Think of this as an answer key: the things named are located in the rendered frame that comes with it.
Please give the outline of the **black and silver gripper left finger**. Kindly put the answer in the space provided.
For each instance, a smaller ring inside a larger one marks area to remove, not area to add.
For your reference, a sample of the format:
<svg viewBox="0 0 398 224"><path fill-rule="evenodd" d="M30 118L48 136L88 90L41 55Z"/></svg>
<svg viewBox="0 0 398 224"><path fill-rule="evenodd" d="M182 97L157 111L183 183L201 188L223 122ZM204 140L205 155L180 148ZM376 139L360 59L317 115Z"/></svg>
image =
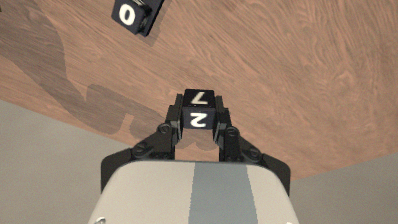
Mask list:
<svg viewBox="0 0 398 224"><path fill-rule="evenodd" d="M175 104L169 105L165 123L160 124L152 135L127 148L105 157L101 162L101 194L111 175L121 165L138 159L175 160L175 145L182 140L184 95L177 94ZM153 152L153 155L152 155Z"/></svg>

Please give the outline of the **black tray with grey floor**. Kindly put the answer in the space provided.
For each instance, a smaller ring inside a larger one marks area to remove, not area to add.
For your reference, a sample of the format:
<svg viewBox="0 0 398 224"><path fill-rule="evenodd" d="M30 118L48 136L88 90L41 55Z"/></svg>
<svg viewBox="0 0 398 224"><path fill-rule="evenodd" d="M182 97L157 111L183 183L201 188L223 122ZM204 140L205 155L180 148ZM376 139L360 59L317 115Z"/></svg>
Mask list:
<svg viewBox="0 0 398 224"><path fill-rule="evenodd" d="M146 37L149 35L152 29L152 26L157 18L157 15L163 5L164 0L142 0L142 1L144 1L148 6L152 8L152 12L148 19L145 29L139 33L142 36Z"/></svg>

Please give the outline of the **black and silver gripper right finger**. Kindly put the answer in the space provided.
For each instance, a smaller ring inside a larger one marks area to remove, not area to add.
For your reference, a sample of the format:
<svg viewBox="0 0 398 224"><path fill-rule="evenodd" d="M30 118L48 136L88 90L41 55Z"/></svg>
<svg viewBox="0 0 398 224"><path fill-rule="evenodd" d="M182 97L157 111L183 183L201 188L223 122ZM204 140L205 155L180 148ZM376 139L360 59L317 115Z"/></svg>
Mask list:
<svg viewBox="0 0 398 224"><path fill-rule="evenodd" d="M215 97L216 113L213 123L213 141L219 146L219 162L247 162L272 170L282 182L286 193L290 193L291 170L289 166L261 151L240 136L232 126L229 109L224 108L222 96ZM242 158L243 156L243 158Z"/></svg>

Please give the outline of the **black calendar cube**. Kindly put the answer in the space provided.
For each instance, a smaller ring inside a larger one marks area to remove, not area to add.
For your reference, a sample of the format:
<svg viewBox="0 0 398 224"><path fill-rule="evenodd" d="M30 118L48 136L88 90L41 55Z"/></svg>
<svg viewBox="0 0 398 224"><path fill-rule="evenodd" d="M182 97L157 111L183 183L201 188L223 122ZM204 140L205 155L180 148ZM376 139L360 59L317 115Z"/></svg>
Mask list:
<svg viewBox="0 0 398 224"><path fill-rule="evenodd" d="M151 12L142 0L115 0L111 18L137 35L145 29Z"/></svg>
<svg viewBox="0 0 398 224"><path fill-rule="evenodd" d="M211 130L215 113L216 103L213 90L185 89L182 104L184 129Z"/></svg>

